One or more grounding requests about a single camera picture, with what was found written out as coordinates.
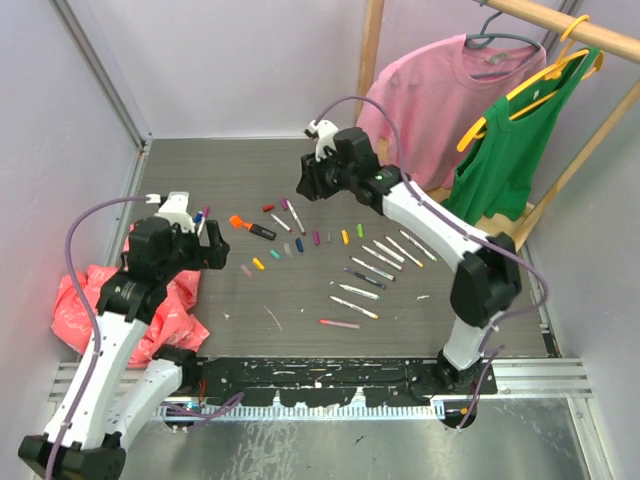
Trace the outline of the clear pink pen cap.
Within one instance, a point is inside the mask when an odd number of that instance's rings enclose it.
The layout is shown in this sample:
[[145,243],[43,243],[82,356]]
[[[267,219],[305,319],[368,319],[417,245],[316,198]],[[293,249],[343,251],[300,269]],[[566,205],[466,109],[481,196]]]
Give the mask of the clear pink pen cap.
[[241,265],[240,268],[248,278],[254,277],[253,272],[246,265]]

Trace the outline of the orange highlighter cap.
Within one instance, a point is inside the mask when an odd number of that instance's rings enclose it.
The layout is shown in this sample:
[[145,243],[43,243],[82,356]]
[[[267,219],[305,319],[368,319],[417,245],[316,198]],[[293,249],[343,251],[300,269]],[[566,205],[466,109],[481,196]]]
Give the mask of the orange highlighter cap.
[[245,227],[244,221],[237,215],[233,215],[232,217],[230,217],[229,221],[236,229]]

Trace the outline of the pink cap marker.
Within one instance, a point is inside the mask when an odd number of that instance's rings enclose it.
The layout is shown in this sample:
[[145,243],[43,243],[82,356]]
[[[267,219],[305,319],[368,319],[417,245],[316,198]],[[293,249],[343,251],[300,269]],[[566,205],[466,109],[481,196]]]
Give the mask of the pink cap marker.
[[300,233],[302,236],[305,236],[307,234],[306,229],[303,225],[303,223],[301,222],[301,219],[299,217],[299,215],[297,214],[295,208],[293,207],[293,204],[285,197],[281,197],[280,198],[281,204],[283,206],[283,209],[285,211],[288,211],[290,213],[290,215],[292,216],[297,228],[299,229]]

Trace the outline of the orange black highlighter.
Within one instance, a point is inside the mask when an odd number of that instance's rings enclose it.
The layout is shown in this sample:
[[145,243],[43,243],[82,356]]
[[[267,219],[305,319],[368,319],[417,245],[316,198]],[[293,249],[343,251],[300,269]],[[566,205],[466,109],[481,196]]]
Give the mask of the orange black highlighter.
[[270,241],[274,241],[277,237],[276,232],[255,223],[245,223],[244,227],[250,233]]

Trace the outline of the purple cap white marker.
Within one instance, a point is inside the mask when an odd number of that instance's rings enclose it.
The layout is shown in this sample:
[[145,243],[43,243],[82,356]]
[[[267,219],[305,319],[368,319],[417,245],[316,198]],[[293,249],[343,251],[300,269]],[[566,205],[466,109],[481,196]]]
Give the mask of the purple cap white marker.
[[209,213],[210,213],[210,207],[207,205],[204,207],[202,211],[202,215],[200,217],[200,222],[198,224],[198,230],[197,230],[198,236],[200,236],[202,234],[202,231],[204,230]]

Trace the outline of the red cap marker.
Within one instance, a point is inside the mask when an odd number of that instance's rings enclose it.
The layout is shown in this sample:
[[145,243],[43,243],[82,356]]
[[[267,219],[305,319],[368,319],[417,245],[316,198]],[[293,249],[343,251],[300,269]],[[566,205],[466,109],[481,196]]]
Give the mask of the red cap marker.
[[280,225],[285,231],[289,232],[289,233],[293,233],[293,229],[287,225],[283,220],[281,220],[277,215],[271,213],[270,214],[271,218],[278,224]]

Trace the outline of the magenta marker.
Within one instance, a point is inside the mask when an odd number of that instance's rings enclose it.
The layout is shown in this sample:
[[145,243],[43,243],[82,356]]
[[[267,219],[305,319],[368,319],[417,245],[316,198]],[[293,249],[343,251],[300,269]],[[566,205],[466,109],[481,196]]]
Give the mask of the magenta marker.
[[367,253],[369,253],[370,255],[374,256],[375,258],[379,259],[380,261],[390,265],[391,267],[393,267],[394,269],[398,270],[398,271],[403,271],[403,267],[394,262],[393,260],[387,258],[386,256],[382,255],[381,253],[373,250],[372,248],[366,246],[366,245],[361,245],[361,248],[366,251]]

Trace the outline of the grey marker pen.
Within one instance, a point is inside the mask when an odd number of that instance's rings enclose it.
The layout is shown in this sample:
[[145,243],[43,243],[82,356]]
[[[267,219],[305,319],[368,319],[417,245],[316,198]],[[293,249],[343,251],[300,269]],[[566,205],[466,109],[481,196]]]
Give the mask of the grey marker pen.
[[372,242],[374,243],[374,245],[377,248],[379,248],[381,251],[385,252],[386,254],[390,255],[392,258],[394,258],[398,262],[400,262],[400,263],[404,263],[405,262],[405,258],[403,256],[399,255],[398,253],[396,253],[394,250],[392,250],[389,247],[387,247],[382,242],[380,242],[378,240],[372,240]]

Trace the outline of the yellow cap marker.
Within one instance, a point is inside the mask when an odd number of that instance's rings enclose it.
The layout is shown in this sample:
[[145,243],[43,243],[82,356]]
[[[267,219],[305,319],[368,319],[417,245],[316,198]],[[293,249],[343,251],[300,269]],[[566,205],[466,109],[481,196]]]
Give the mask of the yellow cap marker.
[[413,262],[416,266],[418,266],[419,268],[424,268],[424,263],[421,262],[420,260],[418,260],[417,258],[415,258],[413,255],[411,255],[406,249],[404,249],[403,247],[401,247],[394,239],[392,239],[390,236],[388,235],[384,235],[384,238],[386,239],[386,241],[391,244],[398,252],[400,252],[402,255],[404,255],[406,258],[408,258],[411,262]]

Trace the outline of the purple marker pen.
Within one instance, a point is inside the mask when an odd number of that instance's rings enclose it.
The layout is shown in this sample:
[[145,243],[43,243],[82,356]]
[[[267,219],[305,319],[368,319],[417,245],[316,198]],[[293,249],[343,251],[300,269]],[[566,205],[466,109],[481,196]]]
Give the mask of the purple marker pen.
[[376,287],[378,287],[378,288],[380,288],[382,290],[386,290],[387,289],[387,285],[386,284],[384,284],[384,283],[382,283],[382,282],[380,282],[380,281],[378,281],[378,280],[376,280],[374,278],[371,278],[368,275],[365,275],[363,273],[360,273],[360,272],[358,272],[358,271],[356,271],[354,269],[347,268],[347,267],[344,267],[343,270],[346,273],[348,273],[348,274],[350,274],[350,275],[352,275],[352,276],[354,276],[354,277],[356,277],[356,278],[358,278],[360,280],[363,280],[363,281],[365,281],[365,282],[367,282],[367,283],[369,283],[371,285],[374,285],[374,286],[376,286]]

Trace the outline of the teal marker pen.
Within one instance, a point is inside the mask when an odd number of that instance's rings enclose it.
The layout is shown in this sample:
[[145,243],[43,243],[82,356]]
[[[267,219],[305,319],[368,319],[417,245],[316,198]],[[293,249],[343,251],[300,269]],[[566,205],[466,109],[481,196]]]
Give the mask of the teal marker pen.
[[347,292],[359,295],[359,296],[364,297],[364,298],[368,298],[368,299],[376,300],[376,301],[380,300],[380,295],[379,294],[376,294],[376,293],[373,293],[373,292],[370,292],[370,291],[367,291],[367,290],[364,290],[364,289],[361,289],[361,288],[358,288],[358,287],[354,287],[354,286],[343,284],[343,283],[338,283],[337,286],[339,288],[347,291]]

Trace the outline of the green cap marker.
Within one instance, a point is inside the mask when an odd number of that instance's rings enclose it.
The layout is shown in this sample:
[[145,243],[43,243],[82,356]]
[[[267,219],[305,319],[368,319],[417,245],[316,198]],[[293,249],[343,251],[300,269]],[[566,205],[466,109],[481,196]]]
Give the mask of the green cap marker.
[[409,233],[407,233],[402,229],[400,229],[399,232],[407,241],[409,241],[415,248],[421,251],[431,261],[433,262],[438,261],[437,257],[431,251],[429,251],[420,241],[415,239],[412,235],[410,235]]

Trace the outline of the light pink marker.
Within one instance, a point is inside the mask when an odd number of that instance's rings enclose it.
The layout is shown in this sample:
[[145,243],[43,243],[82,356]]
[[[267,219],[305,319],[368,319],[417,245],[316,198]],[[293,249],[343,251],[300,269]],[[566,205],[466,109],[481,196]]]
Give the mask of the light pink marker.
[[350,329],[350,330],[359,330],[361,328],[361,325],[357,323],[341,322],[341,321],[335,321],[330,319],[319,319],[318,323],[325,326]]

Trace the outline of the yellow marker pen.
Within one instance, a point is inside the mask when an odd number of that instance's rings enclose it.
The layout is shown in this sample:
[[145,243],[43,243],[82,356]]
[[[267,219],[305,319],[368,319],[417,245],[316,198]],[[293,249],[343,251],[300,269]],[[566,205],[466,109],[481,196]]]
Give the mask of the yellow marker pen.
[[367,316],[367,317],[369,317],[371,319],[376,319],[376,320],[379,319],[378,314],[373,313],[373,312],[371,312],[369,310],[366,310],[366,309],[364,309],[364,308],[362,308],[362,307],[360,307],[360,306],[358,306],[358,305],[356,305],[356,304],[354,304],[352,302],[349,302],[347,300],[341,299],[341,298],[336,297],[336,296],[328,296],[328,298],[331,299],[332,301],[336,302],[337,304],[343,305],[343,306],[345,306],[345,307],[347,307],[347,308],[349,308],[351,310],[354,310],[354,311],[356,311],[356,312],[358,312],[358,313],[360,313],[362,315],[365,315],[365,316]]

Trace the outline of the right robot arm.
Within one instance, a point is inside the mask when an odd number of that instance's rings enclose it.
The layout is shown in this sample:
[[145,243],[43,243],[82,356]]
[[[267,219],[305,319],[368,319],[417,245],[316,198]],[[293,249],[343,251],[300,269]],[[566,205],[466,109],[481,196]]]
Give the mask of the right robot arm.
[[438,353],[435,376],[447,392],[462,393],[474,381],[489,329],[522,290],[513,240],[466,224],[399,167],[380,165],[362,129],[339,129],[322,120],[304,133],[315,150],[301,159],[300,195],[316,201],[349,191],[360,204],[414,233],[451,267],[455,321]]

